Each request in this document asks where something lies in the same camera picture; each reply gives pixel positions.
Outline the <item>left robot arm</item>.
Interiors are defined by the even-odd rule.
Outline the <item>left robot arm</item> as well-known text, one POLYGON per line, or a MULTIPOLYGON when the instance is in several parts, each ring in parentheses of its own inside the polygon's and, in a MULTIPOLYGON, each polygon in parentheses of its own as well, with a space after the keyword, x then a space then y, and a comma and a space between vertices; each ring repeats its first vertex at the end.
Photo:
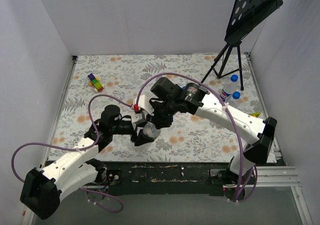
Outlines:
POLYGON ((104 108, 100 118, 93 122, 78 144, 52 164, 33 168, 24 179, 20 201, 40 219, 46 220, 58 209, 61 201, 82 186, 101 185, 107 178, 107 167, 95 159, 113 140, 114 135, 129 135, 136 146, 147 143, 143 131, 154 109, 147 105, 133 105, 131 115, 124 120, 117 105, 104 108))

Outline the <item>blue bottle cap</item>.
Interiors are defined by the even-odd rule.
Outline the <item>blue bottle cap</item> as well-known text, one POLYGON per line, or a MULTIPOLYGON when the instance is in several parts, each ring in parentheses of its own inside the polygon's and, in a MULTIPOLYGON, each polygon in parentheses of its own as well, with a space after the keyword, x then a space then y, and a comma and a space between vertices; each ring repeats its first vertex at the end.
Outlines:
POLYGON ((232 82, 237 82, 237 81, 238 81, 238 76, 237 76, 236 74, 233 74, 233 75, 231 76, 230 80, 231 80, 232 82))
POLYGON ((232 98, 235 99, 235 100, 238 100, 241 96, 241 93, 238 92, 238 91, 235 91, 233 94, 232 94, 232 98))

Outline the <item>clear bottle silver label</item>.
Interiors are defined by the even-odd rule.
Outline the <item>clear bottle silver label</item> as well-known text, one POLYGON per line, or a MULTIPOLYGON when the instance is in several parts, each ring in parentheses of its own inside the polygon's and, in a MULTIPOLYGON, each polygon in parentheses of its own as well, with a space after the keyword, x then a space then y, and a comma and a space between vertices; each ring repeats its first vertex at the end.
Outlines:
POLYGON ((157 129, 156 126, 151 122, 147 122, 142 129, 144 134, 147 136, 147 143, 141 146, 150 146, 161 133, 161 130, 157 129))

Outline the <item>Pepsi plastic bottle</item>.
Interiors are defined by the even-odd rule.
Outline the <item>Pepsi plastic bottle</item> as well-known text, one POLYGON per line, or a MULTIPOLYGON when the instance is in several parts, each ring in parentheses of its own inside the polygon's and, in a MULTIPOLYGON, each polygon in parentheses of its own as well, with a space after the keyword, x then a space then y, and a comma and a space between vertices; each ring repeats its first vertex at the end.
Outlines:
POLYGON ((227 82, 224 83, 219 94, 220 98, 223 101, 225 101, 227 97, 232 95, 237 90, 237 87, 238 87, 238 80, 236 82, 232 82, 230 78, 227 82))

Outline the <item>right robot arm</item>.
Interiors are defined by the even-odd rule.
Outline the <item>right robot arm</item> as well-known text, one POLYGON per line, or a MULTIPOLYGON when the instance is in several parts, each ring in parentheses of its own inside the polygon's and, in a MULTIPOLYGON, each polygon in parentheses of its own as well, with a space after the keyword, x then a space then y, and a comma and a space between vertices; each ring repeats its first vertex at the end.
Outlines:
POLYGON ((239 183, 254 165, 267 163, 278 122, 275 118, 254 117, 231 105, 221 104, 214 94, 192 82, 181 88, 161 77, 150 91, 159 99, 152 103, 154 124, 158 127, 169 127, 176 113, 189 113, 239 133, 245 145, 243 152, 232 159, 226 171, 230 183, 239 183))

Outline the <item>blue label bottle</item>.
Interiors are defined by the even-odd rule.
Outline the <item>blue label bottle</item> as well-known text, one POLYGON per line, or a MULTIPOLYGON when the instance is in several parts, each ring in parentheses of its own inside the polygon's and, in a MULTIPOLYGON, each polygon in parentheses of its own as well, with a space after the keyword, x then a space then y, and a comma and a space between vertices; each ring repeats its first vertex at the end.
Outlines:
POLYGON ((228 103, 230 106, 232 106, 234 108, 238 108, 238 106, 240 104, 240 98, 239 99, 233 99, 232 95, 230 95, 230 96, 228 96, 226 98, 225 103, 228 103))

